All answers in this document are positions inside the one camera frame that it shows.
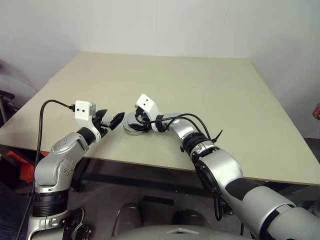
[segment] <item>beige tabletop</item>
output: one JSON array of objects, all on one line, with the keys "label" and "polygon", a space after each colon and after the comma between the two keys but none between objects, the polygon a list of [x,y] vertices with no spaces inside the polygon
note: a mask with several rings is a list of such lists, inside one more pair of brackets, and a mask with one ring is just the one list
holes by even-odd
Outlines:
[{"label": "beige tabletop", "polygon": [[[76,100],[108,109],[106,120],[130,113],[140,94],[162,113],[193,113],[206,124],[217,145],[239,162],[246,178],[303,184],[320,183],[320,165],[290,118],[249,60],[162,57],[82,52],[57,73],[1,129],[0,144],[36,149],[42,103]],[[74,114],[50,103],[44,112],[41,150],[79,127]],[[169,133],[129,136],[122,125],[87,157],[194,170]]]}]

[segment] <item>person's hand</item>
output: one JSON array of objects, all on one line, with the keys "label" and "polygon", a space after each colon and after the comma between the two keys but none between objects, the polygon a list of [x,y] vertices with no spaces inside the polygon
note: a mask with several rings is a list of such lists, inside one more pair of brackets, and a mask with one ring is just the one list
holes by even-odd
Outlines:
[{"label": "person's hand", "polygon": [[318,103],[312,115],[314,116],[315,119],[320,120],[320,103]]}]

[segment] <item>white wall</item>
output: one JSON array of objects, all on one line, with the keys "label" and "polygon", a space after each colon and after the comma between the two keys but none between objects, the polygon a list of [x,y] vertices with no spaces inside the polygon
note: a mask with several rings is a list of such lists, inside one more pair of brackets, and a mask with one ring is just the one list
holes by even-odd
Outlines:
[{"label": "white wall", "polygon": [[80,50],[250,58],[319,138],[319,0],[0,0],[0,89],[26,102]]}]

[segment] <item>robotic arm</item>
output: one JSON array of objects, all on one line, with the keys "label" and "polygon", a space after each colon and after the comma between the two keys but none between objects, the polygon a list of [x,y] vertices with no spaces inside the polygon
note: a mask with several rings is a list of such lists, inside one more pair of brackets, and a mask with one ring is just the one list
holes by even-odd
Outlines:
[{"label": "robotic arm", "polygon": [[136,107],[136,112],[123,121],[125,131],[134,136],[151,129],[172,132],[180,142],[181,151],[193,162],[203,187],[219,194],[257,239],[319,239],[316,216],[270,188],[243,178],[238,162],[190,122],[168,119],[179,117],[178,113],[162,115],[145,94],[139,97]]},{"label": "robotic arm", "polygon": [[27,240],[69,239],[70,229],[65,224],[69,216],[67,203],[74,169],[89,145],[98,143],[107,134],[106,128],[115,129],[125,115],[124,112],[118,113],[111,122],[104,122],[102,118],[107,110],[96,112],[96,105],[88,101],[76,101],[74,112],[80,130],[56,142],[35,168],[35,193]]}]

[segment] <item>red object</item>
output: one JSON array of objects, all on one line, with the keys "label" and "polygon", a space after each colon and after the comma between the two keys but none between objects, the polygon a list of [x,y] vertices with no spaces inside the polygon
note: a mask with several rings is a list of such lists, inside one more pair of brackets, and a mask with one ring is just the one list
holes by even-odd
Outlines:
[{"label": "red object", "polygon": [[13,151],[9,151],[6,156],[22,163],[20,166],[20,179],[28,184],[32,183],[34,179],[35,166],[15,154]]}]

